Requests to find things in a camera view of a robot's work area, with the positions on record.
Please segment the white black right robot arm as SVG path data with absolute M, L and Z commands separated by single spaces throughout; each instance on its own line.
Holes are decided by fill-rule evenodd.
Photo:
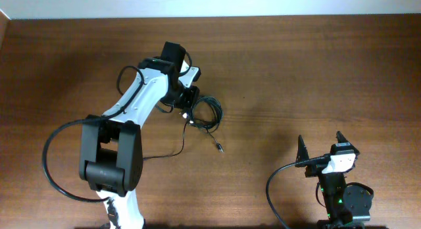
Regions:
M 358 182 L 345 181 L 345 175 L 355 168 L 360 151 L 340 132 L 330 152 L 311 158 L 303 137 L 299 136 L 296 167 L 305 168 L 307 178 L 317 177 L 316 189 L 322 192 L 328 218 L 319 220 L 318 228 L 364 228 L 370 220 L 374 190 Z

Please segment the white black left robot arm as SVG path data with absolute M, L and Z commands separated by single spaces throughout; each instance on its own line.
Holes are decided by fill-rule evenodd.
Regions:
M 118 102 L 82 125 L 79 175 L 104 204 L 110 228 L 144 228 L 136 197 L 143 170 L 141 129 L 159 101 L 175 108 L 192 105 L 200 68 L 182 62 L 145 59 Z

